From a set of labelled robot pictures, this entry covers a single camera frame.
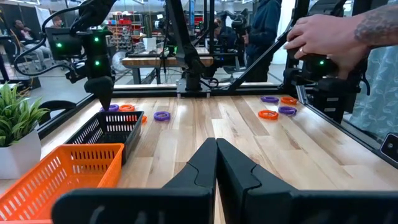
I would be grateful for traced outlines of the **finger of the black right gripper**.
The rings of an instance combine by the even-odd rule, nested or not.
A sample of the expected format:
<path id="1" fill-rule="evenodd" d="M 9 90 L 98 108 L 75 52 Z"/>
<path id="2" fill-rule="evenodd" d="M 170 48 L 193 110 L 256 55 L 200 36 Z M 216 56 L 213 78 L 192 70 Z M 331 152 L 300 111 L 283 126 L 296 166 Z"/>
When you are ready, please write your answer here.
<path id="1" fill-rule="evenodd" d="M 114 82 L 111 77 L 103 76 L 88 79 L 84 84 L 84 89 L 87 93 L 92 93 L 99 99 L 105 111 L 109 110 L 114 90 Z"/>

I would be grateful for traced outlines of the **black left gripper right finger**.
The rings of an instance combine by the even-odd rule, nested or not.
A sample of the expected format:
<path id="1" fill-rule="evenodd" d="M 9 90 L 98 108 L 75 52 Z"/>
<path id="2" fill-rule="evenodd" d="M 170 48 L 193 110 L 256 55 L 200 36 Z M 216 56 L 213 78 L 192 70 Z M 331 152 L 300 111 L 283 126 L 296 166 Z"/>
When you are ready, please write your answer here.
<path id="1" fill-rule="evenodd" d="M 398 191 L 299 190 L 217 139 L 224 217 L 234 224 L 398 224 Z"/>

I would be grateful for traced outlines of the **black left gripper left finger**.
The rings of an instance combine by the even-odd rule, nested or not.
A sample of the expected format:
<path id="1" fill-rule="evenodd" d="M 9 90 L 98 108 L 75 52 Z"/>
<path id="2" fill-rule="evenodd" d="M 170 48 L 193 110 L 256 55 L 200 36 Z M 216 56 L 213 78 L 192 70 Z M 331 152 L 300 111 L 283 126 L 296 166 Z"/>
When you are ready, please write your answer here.
<path id="1" fill-rule="evenodd" d="M 72 190 L 54 204 L 53 224 L 212 224 L 216 166 L 216 139 L 208 138 L 163 187 Z"/>

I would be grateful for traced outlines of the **person's right forearm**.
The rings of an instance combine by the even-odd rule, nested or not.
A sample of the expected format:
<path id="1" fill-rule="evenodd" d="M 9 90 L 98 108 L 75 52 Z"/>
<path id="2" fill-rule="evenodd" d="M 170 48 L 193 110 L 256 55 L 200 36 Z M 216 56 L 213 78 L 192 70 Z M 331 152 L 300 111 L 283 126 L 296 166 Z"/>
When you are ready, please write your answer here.
<path id="1" fill-rule="evenodd" d="M 398 4 L 362 13 L 354 38 L 371 49 L 398 45 Z"/>

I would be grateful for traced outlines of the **white round fan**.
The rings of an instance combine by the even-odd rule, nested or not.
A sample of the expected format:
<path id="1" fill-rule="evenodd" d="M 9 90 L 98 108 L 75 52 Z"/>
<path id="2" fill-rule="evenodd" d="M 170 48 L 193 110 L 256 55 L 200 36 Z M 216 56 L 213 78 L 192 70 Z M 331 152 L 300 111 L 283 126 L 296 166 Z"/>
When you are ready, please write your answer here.
<path id="1" fill-rule="evenodd" d="M 115 71 L 115 72 L 126 72 L 129 69 L 127 67 L 125 67 L 122 63 L 122 60 L 126 58 L 126 51 L 125 50 L 119 50 L 117 51 L 111 59 L 111 68 Z"/>

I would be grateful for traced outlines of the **black plastic mesh basket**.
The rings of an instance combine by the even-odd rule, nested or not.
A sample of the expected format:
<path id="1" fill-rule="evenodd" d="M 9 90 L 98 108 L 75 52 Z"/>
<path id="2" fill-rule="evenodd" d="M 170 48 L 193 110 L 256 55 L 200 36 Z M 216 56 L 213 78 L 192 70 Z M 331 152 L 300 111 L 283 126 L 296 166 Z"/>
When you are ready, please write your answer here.
<path id="1" fill-rule="evenodd" d="M 122 165 L 124 165 L 136 149 L 143 115 L 143 111 L 98 112 L 65 143 L 123 143 Z"/>

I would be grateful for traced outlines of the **shelf with red bins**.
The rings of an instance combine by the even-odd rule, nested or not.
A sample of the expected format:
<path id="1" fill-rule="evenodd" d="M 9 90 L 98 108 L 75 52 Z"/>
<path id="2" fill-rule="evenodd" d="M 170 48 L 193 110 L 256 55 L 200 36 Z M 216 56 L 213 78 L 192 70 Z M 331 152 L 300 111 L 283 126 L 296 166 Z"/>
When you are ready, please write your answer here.
<path id="1" fill-rule="evenodd" d="M 112 35 L 108 42 L 116 50 L 133 51 L 133 48 L 144 37 L 144 18 L 136 12 L 113 12 L 106 22 Z"/>

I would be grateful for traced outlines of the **wooden workbench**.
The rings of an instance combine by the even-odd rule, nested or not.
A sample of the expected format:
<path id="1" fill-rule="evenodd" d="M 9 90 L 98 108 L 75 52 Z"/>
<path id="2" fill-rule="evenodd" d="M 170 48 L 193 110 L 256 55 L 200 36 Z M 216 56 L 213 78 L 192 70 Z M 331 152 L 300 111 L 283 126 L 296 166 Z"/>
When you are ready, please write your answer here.
<path id="1" fill-rule="evenodd" d="M 160 79 L 160 70 L 164 67 L 166 70 L 169 68 L 180 68 L 178 61 L 175 57 L 167 57 L 161 59 L 157 54 L 140 54 L 132 55 L 121 60 L 125 68 L 130 69 L 132 72 L 132 85 L 151 84 L 154 79 L 157 84 L 162 83 Z"/>

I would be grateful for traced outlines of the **white box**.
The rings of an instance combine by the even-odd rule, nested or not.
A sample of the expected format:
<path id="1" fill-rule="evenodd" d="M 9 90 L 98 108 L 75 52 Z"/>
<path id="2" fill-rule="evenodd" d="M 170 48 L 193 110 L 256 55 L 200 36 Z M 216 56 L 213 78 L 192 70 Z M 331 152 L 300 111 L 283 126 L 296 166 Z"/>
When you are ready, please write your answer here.
<path id="1" fill-rule="evenodd" d="M 157 51 L 157 38 L 156 37 L 145 37 L 143 38 L 143 43 L 144 43 L 144 47 L 146 52 L 150 52 L 150 51 Z"/>

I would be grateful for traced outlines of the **green plant in white pot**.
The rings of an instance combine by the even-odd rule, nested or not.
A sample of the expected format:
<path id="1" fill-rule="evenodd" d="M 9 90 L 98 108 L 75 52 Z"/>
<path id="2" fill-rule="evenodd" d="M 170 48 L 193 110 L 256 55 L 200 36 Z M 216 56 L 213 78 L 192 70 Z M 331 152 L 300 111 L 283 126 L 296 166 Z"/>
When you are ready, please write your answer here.
<path id="1" fill-rule="evenodd" d="M 47 108 L 33 103 L 7 83 L 0 87 L 0 180 L 18 179 L 39 163 L 42 146 L 37 126 Z"/>

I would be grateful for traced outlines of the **orange plastic mesh basket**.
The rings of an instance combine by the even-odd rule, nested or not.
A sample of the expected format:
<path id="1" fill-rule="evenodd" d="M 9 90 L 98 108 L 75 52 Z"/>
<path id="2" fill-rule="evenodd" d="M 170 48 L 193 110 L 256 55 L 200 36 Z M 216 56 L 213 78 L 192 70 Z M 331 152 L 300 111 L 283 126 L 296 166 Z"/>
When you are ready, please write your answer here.
<path id="1" fill-rule="evenodd" d="M 115 187 L 123 149 L 121 143 L 58 146 L 0 196 L 0 224 L 52 224 L 52 207 L 63 194 Z"/>

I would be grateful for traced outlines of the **person's right hand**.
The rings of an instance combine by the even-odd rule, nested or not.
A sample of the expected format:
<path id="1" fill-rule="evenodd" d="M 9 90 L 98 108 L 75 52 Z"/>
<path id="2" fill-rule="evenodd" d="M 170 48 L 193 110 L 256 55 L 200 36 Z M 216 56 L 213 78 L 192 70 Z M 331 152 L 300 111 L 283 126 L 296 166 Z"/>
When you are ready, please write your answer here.
<path id="1" fill-rule="evenodd" d="M 315 14 L 299 19 L 287 36 L 285 49 L 298 48 L 295 58 L 309 54 L 326 55 L 338 66 L 337 77 L 347 79 L 358 62 L 369 52 L 354 31 L 363 16 L 334 17 Z"/>

